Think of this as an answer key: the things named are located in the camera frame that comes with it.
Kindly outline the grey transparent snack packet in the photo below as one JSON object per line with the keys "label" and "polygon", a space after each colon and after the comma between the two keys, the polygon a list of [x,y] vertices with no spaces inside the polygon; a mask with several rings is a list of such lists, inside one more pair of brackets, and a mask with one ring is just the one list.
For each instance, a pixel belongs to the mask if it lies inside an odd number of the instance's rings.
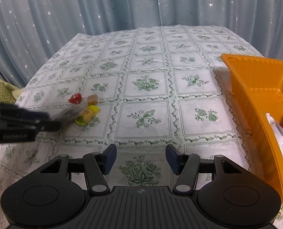
{"label": "grey transparent snack packet", "polygon": [[61,126],[65,126],[74,121],[75,118],[79,117],[87,108],[87,104],[71,104],[50,118],[52,122],[58,122]]}

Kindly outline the small red candy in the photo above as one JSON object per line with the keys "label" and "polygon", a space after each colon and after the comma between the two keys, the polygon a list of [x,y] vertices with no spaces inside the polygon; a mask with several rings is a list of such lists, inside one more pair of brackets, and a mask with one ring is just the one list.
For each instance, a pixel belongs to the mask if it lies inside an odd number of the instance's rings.
{"label": "small red candy", "polygon": [[81,93],[76,93],[70,97],[68,100],[69,103],[72,104],[80,104],[82,102],[82,95]]}

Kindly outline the brown cake clear wrapper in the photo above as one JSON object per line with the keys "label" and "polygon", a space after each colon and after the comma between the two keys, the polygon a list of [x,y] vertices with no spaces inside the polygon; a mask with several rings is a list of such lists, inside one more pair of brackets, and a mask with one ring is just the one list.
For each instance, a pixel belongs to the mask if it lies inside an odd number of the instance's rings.
{"label": "brown cake clear wrapper", "polygon": [[87,96],[88,106],[96,106],[99,103],[100,103],[100,101],[99,101],[98,95],[93,94],[93,95]]}

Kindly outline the green zigzag cushion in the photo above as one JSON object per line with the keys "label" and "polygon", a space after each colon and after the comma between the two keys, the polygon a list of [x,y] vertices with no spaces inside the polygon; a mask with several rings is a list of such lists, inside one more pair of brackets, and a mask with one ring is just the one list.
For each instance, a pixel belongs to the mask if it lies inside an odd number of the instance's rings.
{"label": "green zigzag cushion", "polygon": [[0,79],[0,103],[14,104],[23,89]]}

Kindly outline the yellow green candy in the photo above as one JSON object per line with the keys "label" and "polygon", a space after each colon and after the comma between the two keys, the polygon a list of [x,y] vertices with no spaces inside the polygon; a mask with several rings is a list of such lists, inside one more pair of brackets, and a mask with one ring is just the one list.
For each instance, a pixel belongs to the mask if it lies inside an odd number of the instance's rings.
{"label": "yellow green candy", "polygon": [[75,122],[78,125],[85,126],[87,125],[95,116],[98,114],[100,111],[100,108],[95,105],[90,105],[86,108],[86,110],[79,115],[76,119]]}

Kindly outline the green floral tablecloth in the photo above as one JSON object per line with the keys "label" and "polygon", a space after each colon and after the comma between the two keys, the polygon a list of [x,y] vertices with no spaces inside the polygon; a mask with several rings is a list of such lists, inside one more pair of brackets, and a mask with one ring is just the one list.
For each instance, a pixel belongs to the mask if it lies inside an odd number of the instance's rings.
{"label": "green floral tablecloth", "polygon": [[[160,26],[98,36],[77,34],[30,79],[16,102],[55,115],[76,93],[96,94],[87,125],[0,145],[0,197],[9,185],[60,154],[80,158],[117,145],[110,186],[172,186],[165,146],[204,159],[222,154],[252,173],[263,168],[234,98],[223,53],[259,56],[218,26]],[[0,228],[8,225],[0,208]]]}

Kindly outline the blue star curtain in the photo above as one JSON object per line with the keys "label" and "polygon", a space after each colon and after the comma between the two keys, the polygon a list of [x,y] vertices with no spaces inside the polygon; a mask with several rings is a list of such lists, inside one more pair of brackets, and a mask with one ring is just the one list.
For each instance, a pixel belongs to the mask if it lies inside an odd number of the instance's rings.
{"label": "blue star curtain", "polygon": [[283,60],[283,0],[0,0],[0,78],[25,86],[77,33],[219,25]]}

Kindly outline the orange plastic tray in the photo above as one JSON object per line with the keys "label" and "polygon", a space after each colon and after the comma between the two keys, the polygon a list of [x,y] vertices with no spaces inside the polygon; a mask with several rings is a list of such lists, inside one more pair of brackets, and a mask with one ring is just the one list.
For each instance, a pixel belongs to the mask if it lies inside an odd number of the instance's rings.
{"label": "orange plastic tray", "polygon": [[283,61],[222,54],[230,71],[232,93],[252,133],[264,180],[283,202],[283,157],[266,114],[283,125]]}

